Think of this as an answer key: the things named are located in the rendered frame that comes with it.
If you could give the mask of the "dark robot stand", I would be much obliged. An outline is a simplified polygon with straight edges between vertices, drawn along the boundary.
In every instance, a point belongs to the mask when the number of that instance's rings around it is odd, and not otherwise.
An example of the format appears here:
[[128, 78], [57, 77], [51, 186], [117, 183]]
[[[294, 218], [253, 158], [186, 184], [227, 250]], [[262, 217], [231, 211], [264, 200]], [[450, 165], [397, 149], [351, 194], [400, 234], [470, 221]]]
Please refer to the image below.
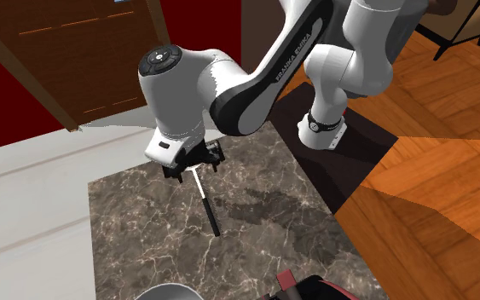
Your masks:
[[332, 213], [360, 186], [398, 140], [354, 110], [345, 112], [347, 130], [332, 150], [312, 150], [298, 138], [297, 123], [314, 100], [314, 87], [300, 84], [278, 100], [269, 120]]

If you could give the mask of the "beige chair with black legs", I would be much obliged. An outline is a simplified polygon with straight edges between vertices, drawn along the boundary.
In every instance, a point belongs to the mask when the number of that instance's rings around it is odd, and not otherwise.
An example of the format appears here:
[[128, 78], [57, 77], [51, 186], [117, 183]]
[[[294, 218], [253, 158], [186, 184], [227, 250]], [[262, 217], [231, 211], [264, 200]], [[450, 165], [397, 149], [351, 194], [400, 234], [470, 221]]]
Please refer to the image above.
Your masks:
[[434, 61], [461, 43], [476, 39], [480, 46], [480, 0], [458, 0], [448, 15], [425, 14], [415, 31], [439, 46]]

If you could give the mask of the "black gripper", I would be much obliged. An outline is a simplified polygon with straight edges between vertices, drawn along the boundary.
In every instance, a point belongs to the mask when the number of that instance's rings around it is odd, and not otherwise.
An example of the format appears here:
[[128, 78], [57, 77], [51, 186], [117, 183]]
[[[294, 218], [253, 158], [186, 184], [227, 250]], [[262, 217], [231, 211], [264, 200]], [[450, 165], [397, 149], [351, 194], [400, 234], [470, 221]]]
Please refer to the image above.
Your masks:
[[218, 140], [205, 142], [201, 141], [190, 151], [182, 148], [175, 157], [175, 168], [163, 166], [162, 171], [165, 178], [176, 178], [179, 183], [183, 183], [182, 173], [190, 166], [197, 164], [211, 164], [213, 171], [218, 171], [217, 167], [225, 160], [223, 150]]

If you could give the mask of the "white black-handled kitchen tool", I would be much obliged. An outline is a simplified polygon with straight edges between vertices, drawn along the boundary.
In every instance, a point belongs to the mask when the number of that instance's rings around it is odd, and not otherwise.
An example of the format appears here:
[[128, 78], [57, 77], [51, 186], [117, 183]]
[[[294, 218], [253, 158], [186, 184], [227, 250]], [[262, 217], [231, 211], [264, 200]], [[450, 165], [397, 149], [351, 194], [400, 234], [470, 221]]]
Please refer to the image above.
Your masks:
[[211, 208], [211, 204], [210, 204], [210, 201], [209, 199], [207, 198], [207, 195], [206, 195], [206, 192], [204, 190], [204, 187], [203, 187], [203, 184], [202, 184], [202, 181], [200, 179], [200, 175], [197, 171], [197, 169], [200, 167], [200, 164], [197, 164], [197, 165], [194, 165], [194, 166], [190, 166], [188, 167], [188, 170], [193, 174], [194, 176], [194, 180], [196, 182], [196, 185], [197, 185], [197, 188], [199, 189], [199, 192], [200, 192], [200, 196], [202, 198], [202, 203], [203, 203], [203, 206], [205, 207], [205, 212], [206, 212], [206, 215], [209, 219], [209, 223], [211, 225], [211, 228], [212, 228], [212, 232], [213, 234], [216, 236], [216, 237], [219, 237], [221, 235], [220, 231], [219, 231], [219, 227], [218, 227], [218, 224], [217, 224], [217, 220], [213, 214], [213, 211], [212, 211], [212, 208]]

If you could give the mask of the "red and black object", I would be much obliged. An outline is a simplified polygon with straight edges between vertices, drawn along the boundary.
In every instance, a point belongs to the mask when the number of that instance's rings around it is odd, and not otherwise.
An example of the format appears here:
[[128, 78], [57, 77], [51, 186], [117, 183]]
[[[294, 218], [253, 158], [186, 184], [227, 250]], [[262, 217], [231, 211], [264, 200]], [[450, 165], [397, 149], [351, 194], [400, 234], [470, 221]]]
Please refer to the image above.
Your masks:
[[280, 290], [274, 295], [265, 294], [256, 300], [360, 300], [343, 287], [311, 275], [296, 281], [292, 271], [286, 269], [276, 275]]

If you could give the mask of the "grey bowl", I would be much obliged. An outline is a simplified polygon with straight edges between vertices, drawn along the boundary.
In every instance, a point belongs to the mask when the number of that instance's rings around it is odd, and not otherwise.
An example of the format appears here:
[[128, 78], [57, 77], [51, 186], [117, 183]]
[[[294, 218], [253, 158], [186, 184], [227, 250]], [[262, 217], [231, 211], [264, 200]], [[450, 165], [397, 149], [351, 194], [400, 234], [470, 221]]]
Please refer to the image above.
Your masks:
[[178, 283], [164, 283], [149, 288], [135, 300], [204, 300], [189, 286]]

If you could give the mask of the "brown wooden door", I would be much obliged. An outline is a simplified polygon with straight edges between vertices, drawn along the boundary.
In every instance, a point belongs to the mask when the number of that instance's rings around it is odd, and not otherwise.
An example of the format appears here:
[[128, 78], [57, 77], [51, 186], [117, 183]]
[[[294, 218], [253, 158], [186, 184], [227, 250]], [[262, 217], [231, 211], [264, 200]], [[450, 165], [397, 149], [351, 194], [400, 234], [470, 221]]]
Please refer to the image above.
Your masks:
[[0, 63], [69, 131], [145, 106], [138, 63], [169, 40], [160, 0], [0, 0]]

